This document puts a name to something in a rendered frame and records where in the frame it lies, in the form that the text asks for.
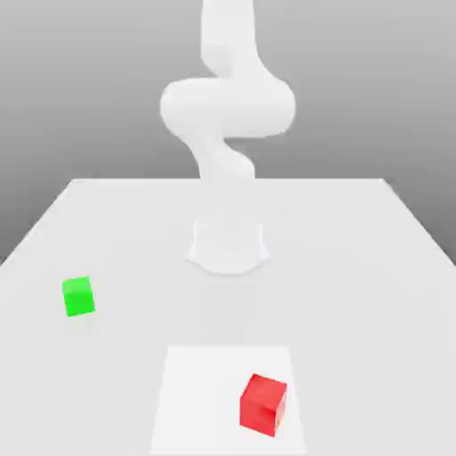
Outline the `small green cube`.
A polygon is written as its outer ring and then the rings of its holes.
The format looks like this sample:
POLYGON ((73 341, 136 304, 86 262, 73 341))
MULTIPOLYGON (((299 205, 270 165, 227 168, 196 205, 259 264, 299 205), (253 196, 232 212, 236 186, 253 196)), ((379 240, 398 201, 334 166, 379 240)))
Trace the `small green cube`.
POLYGON ((94 295, 88 276, 63 281, 62 293, 68 317, 95 311, 94 295))

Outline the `small red cube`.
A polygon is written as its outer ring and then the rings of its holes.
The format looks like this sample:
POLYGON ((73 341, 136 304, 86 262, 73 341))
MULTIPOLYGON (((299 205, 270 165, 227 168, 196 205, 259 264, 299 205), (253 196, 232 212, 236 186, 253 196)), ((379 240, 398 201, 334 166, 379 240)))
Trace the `small red cube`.
POLYGON ((254 373, 240 397, 240 425, 275 437, 284 416, 287 393, 287 383, 254 373))

